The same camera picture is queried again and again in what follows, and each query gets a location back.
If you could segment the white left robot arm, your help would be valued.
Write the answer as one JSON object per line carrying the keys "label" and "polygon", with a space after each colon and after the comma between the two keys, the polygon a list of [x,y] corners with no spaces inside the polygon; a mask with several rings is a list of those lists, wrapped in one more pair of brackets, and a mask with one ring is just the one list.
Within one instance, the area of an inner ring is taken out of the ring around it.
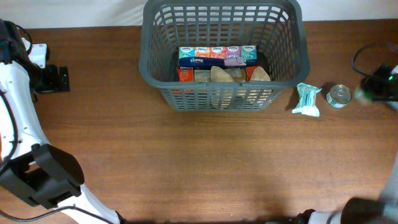
{"label": "white left robot arm", "polygon": [[31,218],[1,216],[33,222],[62,212],[77,223],[125,223],[90,192],[77,159],[53,146],[40,125],[37,95],[70,90],[67,67],[48,59],[47,44],[33,44],[24,28],[1,21],[1,187],[48,210]]}

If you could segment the beige paper bag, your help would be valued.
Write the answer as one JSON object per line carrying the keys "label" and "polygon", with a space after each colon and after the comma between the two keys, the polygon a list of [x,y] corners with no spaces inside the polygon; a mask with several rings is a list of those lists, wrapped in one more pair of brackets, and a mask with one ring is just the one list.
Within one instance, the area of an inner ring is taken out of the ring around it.
{"label": "beige paper bag", "polygon": [[[241,83],[250,81],[270,82],[269,74],[262,66],[248,66],[222,69],[212,66],[210,71],[211,82],[222,83]],[[220,107],[225,110],[227,108],[239,108],[239,104],[252,105],[259,94],[259,90],[236,90],[226,89],[221,96],[221,90],[217,90],[211,94],[212,106]]]}

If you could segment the green lidded glass jar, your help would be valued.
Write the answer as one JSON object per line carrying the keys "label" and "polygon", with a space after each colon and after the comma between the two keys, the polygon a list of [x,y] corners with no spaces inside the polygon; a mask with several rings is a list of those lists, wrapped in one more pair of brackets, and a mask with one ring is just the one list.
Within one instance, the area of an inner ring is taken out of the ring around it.
{"label": "green lidded glass jar", "polygon": [[371,105],[373,102],[366,95],[364,90],[358,85],[354,91],[354,98],[363,106]]}

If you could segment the orange pasta package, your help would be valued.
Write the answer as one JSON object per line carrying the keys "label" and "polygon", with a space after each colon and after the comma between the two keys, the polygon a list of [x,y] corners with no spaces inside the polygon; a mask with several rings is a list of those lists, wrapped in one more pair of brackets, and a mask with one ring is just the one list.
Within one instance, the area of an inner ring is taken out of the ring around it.
{"label": "orange pasta package", "polygon": [[241,68],[227,68],[224,72],[228,74],[226,76],[221,73],[220,70],[211,74],[210,70],[192,70],[192,69],[177,69],[178,80],[180,82],[250,82],[250,81],[265,81],[271,80],[269,74],[264,70],[262,66],[249,66]]}

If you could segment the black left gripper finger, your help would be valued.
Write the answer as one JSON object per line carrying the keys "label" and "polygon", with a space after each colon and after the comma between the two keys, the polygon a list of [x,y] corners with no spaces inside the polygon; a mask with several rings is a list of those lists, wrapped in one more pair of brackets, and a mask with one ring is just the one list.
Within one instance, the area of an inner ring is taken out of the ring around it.
{"label": "black left gripper finger", "polygon": [[69,92],[70,91],[70,82],[69,82],[68,68],[60,67],[59,75],[60,75],[60,91]]}
{"label": "black left gripper finger", "polygon": [[58,67],[54,64],[47,65],[45,68],[45,87],[51,92],[58,92],[59,87]]}

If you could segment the tissue multipack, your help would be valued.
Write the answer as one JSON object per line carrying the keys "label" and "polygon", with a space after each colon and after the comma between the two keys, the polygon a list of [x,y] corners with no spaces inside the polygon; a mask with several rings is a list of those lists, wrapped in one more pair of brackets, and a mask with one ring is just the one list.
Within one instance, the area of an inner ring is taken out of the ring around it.
{"label": "tissue multipack", "polygon": [[180,68],[209,70],[212,66],[221,68],[258,65],[255,45],[218,47],[180,47],[178,49]]}

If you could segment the silver tin can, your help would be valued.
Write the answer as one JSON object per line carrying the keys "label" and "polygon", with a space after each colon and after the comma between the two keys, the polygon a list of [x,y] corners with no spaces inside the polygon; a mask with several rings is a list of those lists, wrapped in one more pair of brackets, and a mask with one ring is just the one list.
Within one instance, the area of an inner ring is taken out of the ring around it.
{"label": "silver tin can", "polygon": [[328,104],[333,108],[344,108],[351,99],[350,89],[345,85],[334,85],[326,95]]}

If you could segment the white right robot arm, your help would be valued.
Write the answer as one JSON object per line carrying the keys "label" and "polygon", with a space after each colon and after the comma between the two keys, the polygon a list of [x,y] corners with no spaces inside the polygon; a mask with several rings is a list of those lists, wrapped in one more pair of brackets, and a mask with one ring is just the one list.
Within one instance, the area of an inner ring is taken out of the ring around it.
{"label": "white right robot arm", "polygon": [[377,197],[397,150],[397,114],[357,102],[318,118],[283,91],[256,112],[176,111],[139,76],[130,47],[68,44],[72,92],[59,143],[93,193],[134,220],[251,220]]}

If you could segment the light green packet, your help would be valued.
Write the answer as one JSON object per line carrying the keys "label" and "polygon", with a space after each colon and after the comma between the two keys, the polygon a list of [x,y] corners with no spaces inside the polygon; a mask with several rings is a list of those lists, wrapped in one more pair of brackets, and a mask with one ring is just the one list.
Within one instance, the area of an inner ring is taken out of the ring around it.
{"label": "light green packet", "polygon": [[299,95],[299,101],[292,112],[301,113],[307,116],[319,117],[320,111],[316,106],[316,96],[317,93],[321,92],[321,89],[306,83],[299,83],[297,85],[297,91]]}

